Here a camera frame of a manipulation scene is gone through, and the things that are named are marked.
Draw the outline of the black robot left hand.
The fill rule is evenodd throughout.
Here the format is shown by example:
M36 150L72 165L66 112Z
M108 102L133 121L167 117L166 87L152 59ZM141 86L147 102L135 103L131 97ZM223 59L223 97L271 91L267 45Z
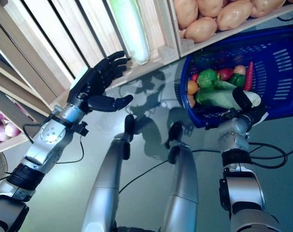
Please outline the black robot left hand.
M67 103L85 114L91 111L115 112L126 107L133 100L132 95L122 98L104 95L112 81L122 77L126 71L128 60L124 56L124 51L117 51L86 71L71 88Z

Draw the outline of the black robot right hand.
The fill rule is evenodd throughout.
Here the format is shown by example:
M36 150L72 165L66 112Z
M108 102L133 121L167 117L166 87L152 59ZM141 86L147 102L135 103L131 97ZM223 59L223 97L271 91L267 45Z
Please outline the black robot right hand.
M260 124L269 116L267 107L258 94L237 87L233 90L232 96L241 108L242 115L249 119L251 126Z

